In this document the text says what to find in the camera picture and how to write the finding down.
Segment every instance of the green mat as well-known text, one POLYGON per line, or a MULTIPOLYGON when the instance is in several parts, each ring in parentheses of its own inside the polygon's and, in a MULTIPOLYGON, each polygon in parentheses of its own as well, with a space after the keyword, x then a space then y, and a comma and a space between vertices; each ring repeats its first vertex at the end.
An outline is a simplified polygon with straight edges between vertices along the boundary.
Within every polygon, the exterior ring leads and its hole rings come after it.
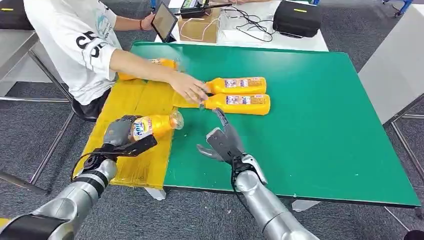
MULTIPOLYGON (((176 59, 202 81, 265 77, 270 113, 227 116, 277 195, 420 206, 347 54, 145 42, 131 52, 176 59)), ((180 111, 164 185, 231 191, 230 166, 196 149, 218 118, 180 111)))

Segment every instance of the yellow mat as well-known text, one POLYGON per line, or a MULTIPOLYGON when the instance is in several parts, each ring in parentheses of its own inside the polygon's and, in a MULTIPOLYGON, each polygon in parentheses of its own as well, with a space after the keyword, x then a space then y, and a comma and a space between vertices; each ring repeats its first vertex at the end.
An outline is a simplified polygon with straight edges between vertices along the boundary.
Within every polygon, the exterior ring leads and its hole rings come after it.
MULTIPOLYGON (((168 115, 173 110, 174 90, 169 84, 141 79, 121 80, 113 86, 103 110, 84 148, 83 154, 103 144, 109 124, 124 115, 168 115)), ((168 166, 173 132, 157 139, 158 145, 137 157, 119 157, 118 172, 110 181, 114 185, 162 189, 168 166)), ((83 167, 77 164, 75 176, 83 167)))
POLYGON ((0 229, 2 228, 2 227, 4 227, 4 226, 6 226, 6 224, 8 224, 9 223, 9 219, 6 219, 6 218, 0 218, 0 229))

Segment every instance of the bottle cap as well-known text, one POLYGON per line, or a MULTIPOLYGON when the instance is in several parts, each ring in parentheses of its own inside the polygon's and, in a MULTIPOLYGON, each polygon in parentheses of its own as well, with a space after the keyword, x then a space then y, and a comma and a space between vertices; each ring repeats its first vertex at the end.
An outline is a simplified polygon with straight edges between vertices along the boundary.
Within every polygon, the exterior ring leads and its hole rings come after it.
POLYGON ((171 127, 176 130, 180 130, 184 127, 184 118, 183 115, 179 111, 174 111, 169 115, 169 123, 171 127))

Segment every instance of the yellow juice bottle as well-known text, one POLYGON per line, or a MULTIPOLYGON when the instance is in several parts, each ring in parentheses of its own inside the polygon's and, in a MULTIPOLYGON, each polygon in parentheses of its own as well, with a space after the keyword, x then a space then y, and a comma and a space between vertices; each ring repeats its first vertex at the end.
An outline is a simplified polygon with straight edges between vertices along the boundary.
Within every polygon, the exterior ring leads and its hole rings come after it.
POLYGON ((143 116, 132 123, 129 139, 138 141, 151 133, 156 139, 160 139, 169 131, 180 130, 183 126, 184 119, 179 111, 174 111, 171 115, 143 116))
MULTIPOLYGON (((171 59, 167 59, 167 58, 154 58, 154 59, 149 59, 150 62, 152 62, 153 64, 160 64, 162 66, 168 67, 168 68, 172 68, 175 71, 178 70, 178 64, 176 61, 171 60, 171 59)), ((130 74, 126 74, 124 72, 118 72, 118 77, 121 80, 133 80, 136 79, 137 77, 130 75, 130 74)))
POLYGON ((266 94, 227 95, 219 93, 205 102, 207 109, 220 108, 224 113, 266 115, 270 112, 271 99, 266 94))
POLYGON ((154 59, 150 59, 150 62, 152 62, 154 64, 160 64, 162 66, 172 68, 174 70, 177 70, 177 68, 178 68, 177 62, 172 60, 172 59, 154 58, 154 59))
POLYGON ((206 82, 213 94, 265 94, 267 81, 264 77, 215 78, 206 82))

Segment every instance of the gray carpet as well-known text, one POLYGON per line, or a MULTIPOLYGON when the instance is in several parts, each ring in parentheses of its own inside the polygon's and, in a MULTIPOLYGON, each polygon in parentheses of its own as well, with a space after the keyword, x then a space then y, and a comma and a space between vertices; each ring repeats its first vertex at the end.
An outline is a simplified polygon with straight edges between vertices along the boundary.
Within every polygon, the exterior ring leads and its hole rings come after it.
MULTIPOLYGON (((142 18, 146 0, 107 0, 117 14, 142 18)), ((395 10, 376 0, 322 0, 322 34, 330 51, 349 54, 359 71, 398 21, 395 10)), ((153 32, 118 32, 128 50, 134 40, 152 41, 153 32)), ((61 97, 49 83, 17 83, 15 97, 61 97)), ((0 101, 0 169, 29 179, 70 112, 67 104, 0 101)), ((414 108, 424 113, 424 104, 414 108)), ((424 159, 424 121, 402 120, 401 128, 417 157, 424 159)), ((0 181, 0 217, 28 213, 50 200, 69 183, 69 174, 94 124, 74 117, 39 179, 48 196, 35 195, 0 181)), ((424 202, 424 186, 393 129, 386 129, 416 193, 424 202)), ((389 208, 408 228, 424 230, 414 210, 389 208)), ((294 213, 322 240, 400 240, 404 229, 383 207, 322 202, 294 213)), ((152 199, 144 189, 109 186, 85 220, 78 239, 114 240, 257 240, 254 220, 230 194, 171 190, 166 200, 152 199)))

